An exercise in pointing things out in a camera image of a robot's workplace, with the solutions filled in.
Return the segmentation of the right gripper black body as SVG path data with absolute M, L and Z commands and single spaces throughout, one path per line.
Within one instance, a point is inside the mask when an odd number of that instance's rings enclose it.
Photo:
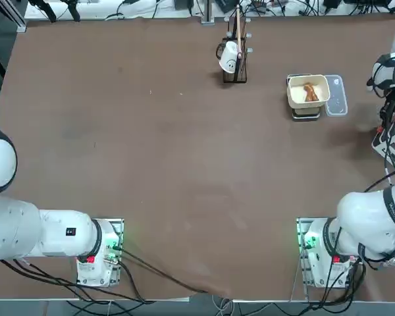
M 389 92 L 385 97 L 385 102 L 381 108 L 381 115 L 392 115 L 395 111 L 395 92 Z

